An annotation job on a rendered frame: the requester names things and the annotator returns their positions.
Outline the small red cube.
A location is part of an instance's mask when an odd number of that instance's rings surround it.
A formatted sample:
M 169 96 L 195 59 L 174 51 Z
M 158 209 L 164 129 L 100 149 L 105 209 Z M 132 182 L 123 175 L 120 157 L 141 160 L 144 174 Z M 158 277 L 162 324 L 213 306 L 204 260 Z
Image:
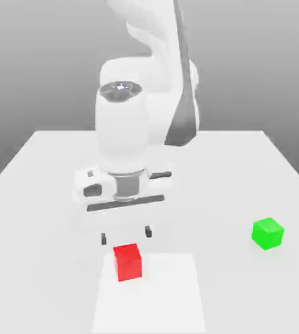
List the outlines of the small red cube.
M 142 257 L 136 243 L 113 248 L 119 282 L 142 277 Z

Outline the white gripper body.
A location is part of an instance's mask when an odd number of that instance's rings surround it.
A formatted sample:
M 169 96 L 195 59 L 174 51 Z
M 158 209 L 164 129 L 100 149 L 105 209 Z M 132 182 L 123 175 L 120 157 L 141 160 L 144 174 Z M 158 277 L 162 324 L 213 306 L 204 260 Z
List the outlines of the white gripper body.
M 118 229 L 153 228 L 166 219 L 170 197 L 160 194 L 129 202 L 106 201 L 79 204 L 73 211 L 73 230 L 103 233 Z

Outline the small green cube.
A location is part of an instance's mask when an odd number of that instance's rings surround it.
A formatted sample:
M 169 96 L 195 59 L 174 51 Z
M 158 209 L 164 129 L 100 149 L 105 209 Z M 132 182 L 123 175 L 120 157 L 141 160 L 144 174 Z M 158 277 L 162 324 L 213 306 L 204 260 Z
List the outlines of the small green cube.
M 281 245 L 285 229 L 273 218 L 268 217 L 253 223 L 252 240 L 263 250 Z

